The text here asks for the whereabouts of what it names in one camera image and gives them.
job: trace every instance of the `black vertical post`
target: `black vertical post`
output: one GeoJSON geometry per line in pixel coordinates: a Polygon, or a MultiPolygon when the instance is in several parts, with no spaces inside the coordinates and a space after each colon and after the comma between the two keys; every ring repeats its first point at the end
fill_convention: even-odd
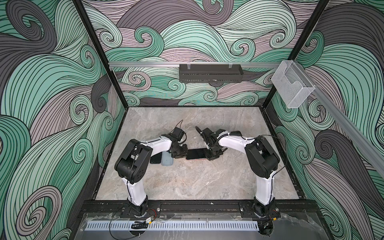
{"type": "Polygon", "coordinates": [[[125,109],[128,109],[128,104],[127,104],[127,101],[125,100],[123,92],[121,91],[121,88],[119,86],[119,82],[118,82],[115,74],[109,68],[108,58],[105,55],[105,52],[104,52],[104,50],[103,50],[103,48],[99,42],[99,39],[97,38],[96,32],[92,26],[91,20],[89,19],[87,12],[85,11],[83,3],[81,2],[81,0],[72,0],[72,1],[73,1],[73,4],[77,10],[77,13],[79,14],[79,16],[81,18],[81,21],[83,22],[85,29],[88,32],[88,35],[89,35],[89,37],[90,37],[90,39],[91,39],[91,41],[92,41],[92,43],[96,49],[96,52],[100,57],[101,63],[103,64],[103,66],[104,66],[104,68],[108,74],[108,77],[111,80],[112,85],[114,86],[116,93],[118,94],[118,96],[120,98],[122,105],[124,106],[125,109]]]}
{"type": "MultiPolygon", "coordinates": [[[[297,40],[287,60],[295,60],[297,58],[301,48],[304,46],[305,42],[311,35],[314,27],[319,21],[319,18],[323,13],[325,7],[327,6],[328,2],[329,0],[320,0],[319,3],[316,5],[316,8],[314,9],[311,17],[309,18],[307,24],[305,25],[303,32],[301,33],[299,39],[297,40]]],[[[268,104],[271,102],[275,93],[276,93],[276,88],[275,86],[272,86],[271,90],[268,93],[268,96],[265,98],[265,101],[263,102],[263,106],[262,106],[263,109],[267,108],[268,104]]]]}

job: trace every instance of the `black smartphone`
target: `black smartphone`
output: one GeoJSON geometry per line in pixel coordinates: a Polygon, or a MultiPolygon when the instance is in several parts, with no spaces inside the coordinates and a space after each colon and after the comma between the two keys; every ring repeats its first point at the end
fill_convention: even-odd
{"type": "Polygon", "coordinates": [[[163,158],[163,152],[159,152],[158,154],[155,154],[151,157],[149,160],[150,164],[160,164],[161,159],[163,158]]]}
{"type": "Polygon", "coordinates": [[[188,149],[187,160],[207,159],[204,153],[205,148],[188,149]]]}

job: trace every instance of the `robotic arm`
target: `robotic arm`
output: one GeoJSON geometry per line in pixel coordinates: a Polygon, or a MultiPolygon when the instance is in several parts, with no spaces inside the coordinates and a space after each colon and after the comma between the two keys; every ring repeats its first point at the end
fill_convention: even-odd
{"type": "Polygon", "coordinates": [[[256,174],[257,189],[254,198],[255,213],[259,217],[269,214],[273,205],[273,176],[280,162],[276,152],[263,136],[255,138],[243,137],[240,131],[228,132],[219,129],[212,132],[209,128],[196,130],[203,137],[207,149],[204,150],[208,160],[218,158],[226,150],[225,147],[245,153],[252,171],[256,174]]]}
{"type": "Polygon", "coordinates": [[[146,211],[148,196],[144,191],[142,178],[147,170],[151,156],[169,151],[173,158],[187,155],[187,145],[179,143],[184,131],[176,127],[172,132],[163,134],[158,139],[139,142],[131,139],[115,164],[119,177],[127,185],[132,209],[142,216],[146,211]]]}

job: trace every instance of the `white mesh basket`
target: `white mesh basket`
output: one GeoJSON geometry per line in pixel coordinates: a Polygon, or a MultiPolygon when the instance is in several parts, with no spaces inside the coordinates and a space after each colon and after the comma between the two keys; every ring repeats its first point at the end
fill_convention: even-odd
{"type": "Polygon", "coordinates": [[[314,87],[307,87],[292,69],[297,64],[291,60],[284,60],[272,77],[273,85],[280,94],[287,108],[298,108],[313,92],[314,87]]]}

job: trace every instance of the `wallpaper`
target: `wallpaper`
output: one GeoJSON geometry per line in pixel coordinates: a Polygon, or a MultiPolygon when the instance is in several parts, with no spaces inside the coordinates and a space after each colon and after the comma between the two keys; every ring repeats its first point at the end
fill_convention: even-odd
{"type": "MultiPolygon", "coordinates": [[[[384,155],[384,8],[362,0],[328,6],[297,61],[384,155]]],[[[384,180],[314,96],[268,115],[309,199],[335,239],[384,238],[384,180]]]]}
{"type": "MultiPolygon", "coordinates": [[[[109,61],[286,60],[317,0],[83,0],[109,61]]],[[[114,68],[129,105],[261,105],[273,69],[180,83],[178,68],[114,68]]]]}
{"type": "Polygon", "coordinates": [[[0,1],[2,239],[68,239],[124,109],[71,0],[0,1]]]}

